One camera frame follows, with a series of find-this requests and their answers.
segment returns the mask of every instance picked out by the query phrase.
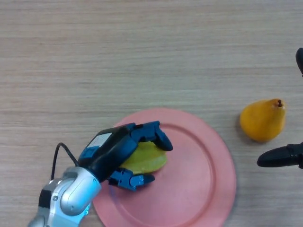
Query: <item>pear stem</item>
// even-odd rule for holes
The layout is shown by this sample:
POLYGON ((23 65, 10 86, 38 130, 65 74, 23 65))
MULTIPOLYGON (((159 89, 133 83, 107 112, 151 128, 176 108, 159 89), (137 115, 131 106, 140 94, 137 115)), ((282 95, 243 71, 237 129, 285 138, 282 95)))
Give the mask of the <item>pear stem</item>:
POLYGON ((282 107, 282 102, 281 102, 281 99, 278 100, 278 107, 282 107))

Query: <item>black cable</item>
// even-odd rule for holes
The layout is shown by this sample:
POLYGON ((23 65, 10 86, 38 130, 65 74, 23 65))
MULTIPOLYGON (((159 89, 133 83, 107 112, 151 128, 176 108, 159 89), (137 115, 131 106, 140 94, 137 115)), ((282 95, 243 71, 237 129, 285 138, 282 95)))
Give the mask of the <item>black cable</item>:
POLYGON ((66 153, 68 154, 68 156, 71 158, 71 160, 74 162, 75 166, 79 166, 79 163, 77 161, 77 159, 74 157, 74 155, 72 155, 71 151, 68 149, 68 147, 64 144, 64 143, 58 143, 56 150, 55 150, 55 154, 53 156, 53 167, 52 167, 52 175, 51 175, 51 180, 54 179, 55 176, 55 169, 56 169, 56 162, 57 162, 57 156, 59 153, 59 148, 63 147, 66 151, 66 153))

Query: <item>pink plate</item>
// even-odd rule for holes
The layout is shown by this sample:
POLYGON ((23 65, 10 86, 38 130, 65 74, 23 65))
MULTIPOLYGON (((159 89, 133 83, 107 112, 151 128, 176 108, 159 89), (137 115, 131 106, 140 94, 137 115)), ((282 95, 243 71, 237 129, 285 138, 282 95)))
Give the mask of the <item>pink plate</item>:
POLYGON ((154 108, 116 124, 160 121, 174 149, 156 180, 136 192, 111 187, 94 199, 106 227, 221 227, 236 192, 232 157, 220 136, 201 119, 179 110, 154 108))

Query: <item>yellow pear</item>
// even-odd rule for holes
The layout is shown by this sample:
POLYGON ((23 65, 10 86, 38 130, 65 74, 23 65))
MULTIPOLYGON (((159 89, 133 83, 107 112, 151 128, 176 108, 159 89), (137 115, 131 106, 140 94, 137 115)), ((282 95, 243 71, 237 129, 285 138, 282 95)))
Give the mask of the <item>yellow pear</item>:
POLYGON ((134 153, 120 166, 134 174, 152 173, 162 168, 167 161, 166 152, 152 142, 140 142, 134 153))
POLYGON ((283 100, 260 100, 243 109, 240 114, 240 126, 251 139, 267 142, 282 132, 285 115, 286 106, 283 100))

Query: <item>wooden table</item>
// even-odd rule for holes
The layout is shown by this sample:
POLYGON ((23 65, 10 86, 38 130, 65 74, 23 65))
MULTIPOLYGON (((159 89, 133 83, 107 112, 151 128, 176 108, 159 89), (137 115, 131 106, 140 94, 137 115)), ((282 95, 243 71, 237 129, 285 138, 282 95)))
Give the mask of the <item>wooden table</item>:
MULTIPOLYGON (((303 141, 302 10, 303 0, 2 0, 1 226, 34 216, 58 142, 79 156, 99 130, 158 106, 199 116, 230 148, 238 189, 225 226, 301 226, 303 171, 256 160, 303 141), (285 130, 250 142, 239 113, 276 97, 285 130)), ((61 152, 56 176, 70 165, 61 152)), ((81 226, 101 226, 94 210, 81 226)))

